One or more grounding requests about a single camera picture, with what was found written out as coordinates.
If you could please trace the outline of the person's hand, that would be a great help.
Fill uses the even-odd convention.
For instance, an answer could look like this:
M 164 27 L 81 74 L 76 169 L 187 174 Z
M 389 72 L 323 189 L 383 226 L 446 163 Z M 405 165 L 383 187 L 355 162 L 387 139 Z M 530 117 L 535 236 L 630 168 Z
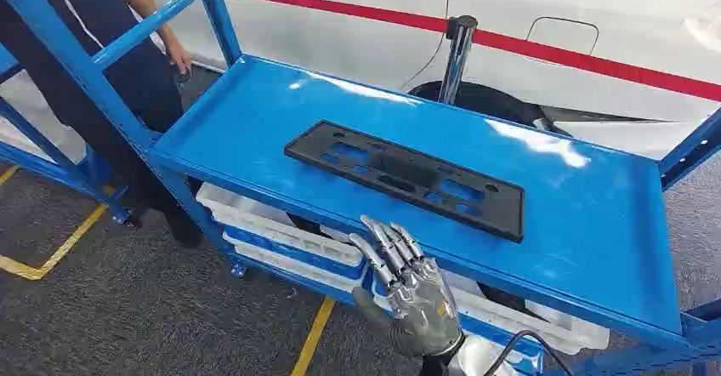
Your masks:
M 166 37 L 163 40 L 163 45 L 166 56 L 170 63 L 177 67 L 179 74 L 189 76 L 192 70 L 192 60 L 179 40 L 175 37 Z

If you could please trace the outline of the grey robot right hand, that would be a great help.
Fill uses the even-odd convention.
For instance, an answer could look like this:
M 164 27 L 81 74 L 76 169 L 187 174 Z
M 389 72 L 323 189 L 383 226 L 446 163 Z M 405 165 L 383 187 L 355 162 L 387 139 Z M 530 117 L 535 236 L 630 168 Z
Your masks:
M 357 233 L 349 240 L 365 255 L 386 291 L 389 309 L 370 291 L 355 287 L 356 308 L 404 356 L 449 359 L 464 341 L 457 305 L 436 261 L 426 255 L 402 225 L 384 224 L 367 215 L 360 221 L 375 239 Z

